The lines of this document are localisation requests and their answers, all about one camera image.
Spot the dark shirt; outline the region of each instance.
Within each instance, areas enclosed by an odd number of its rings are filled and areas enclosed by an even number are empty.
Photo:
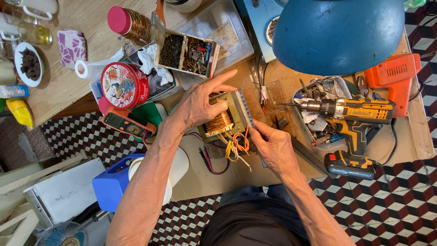
[[[202,231],[201,246],[310,245],[296,208],[266,198],[219,208]]]

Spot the cordless drill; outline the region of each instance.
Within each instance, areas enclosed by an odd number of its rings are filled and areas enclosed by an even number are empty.
[[[374,178],[372,164],[377,162],[364,156],[366,130],[373,125],[391,123],[396,107],[393,101],[337,98],[310,100],[293,106],[321,117],[332,117],[335,130],[345,136],[347,152],[337,150],[325,155],[325,167],[330,173],[368,180]]]

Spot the spool of copper wire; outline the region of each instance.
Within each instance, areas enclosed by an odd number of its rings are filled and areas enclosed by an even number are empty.
[[[212,137],[217,134],[230,131],[233,125],[234,123],[232,122],[228,112],[227,111],[222,112],[211,121],[205,123],[206,130],[207,130],[207,133],[205,133],[205,135],[207,137]]]
[[[150,20],[137,11],[114,6],[108,12],[108,25],[112,31],[121,34],[139,46],[145,45],[140,39],[147,43],[151,42]]]

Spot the checkered tile floor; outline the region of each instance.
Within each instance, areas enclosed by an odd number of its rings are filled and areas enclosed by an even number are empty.
[[[430,19],[424,15],[427,5],[406,13],[410,41],[418,25]],[[437,50],[436,22],[416,35],[415,53]],[[437,148],[437,56],[422,59],[422,67],[418,78],[425,82],[422,97]],[[99,112],[49,120],[42,128],[60,160],[86,152],[111,166],[136,148],[145,149],[133,137],[104,126]],[[437,246],[436,161],[434,157],[384,167],[373,181],[339,176],[308,183],[357,245]],[[220,198],[220,194],[211,195],[163,206],[150,245],[197,245]]]

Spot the paintbrush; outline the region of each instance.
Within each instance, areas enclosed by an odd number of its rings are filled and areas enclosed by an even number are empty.
[[[156,10],[152,12],[150,18],[150,37],[157,43],[158,47],[164,45],[165,39],[165,20],[164,20],[164,0],[158,0]]]

